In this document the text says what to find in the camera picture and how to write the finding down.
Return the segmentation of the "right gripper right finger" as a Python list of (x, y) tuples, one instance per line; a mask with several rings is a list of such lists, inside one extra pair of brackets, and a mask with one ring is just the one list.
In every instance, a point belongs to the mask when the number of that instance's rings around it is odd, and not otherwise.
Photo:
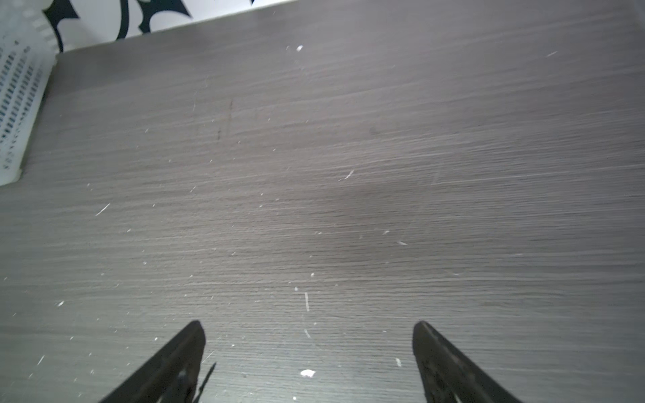
[(425, 321), (413, 329), (413, 354), (428, 402), (520, 403)]

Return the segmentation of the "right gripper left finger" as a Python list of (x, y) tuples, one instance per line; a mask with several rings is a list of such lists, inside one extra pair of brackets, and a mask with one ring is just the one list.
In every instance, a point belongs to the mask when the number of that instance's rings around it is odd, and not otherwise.
[(195, 401), (205, 344), (201, 322), (189, 322), (102, 402)]

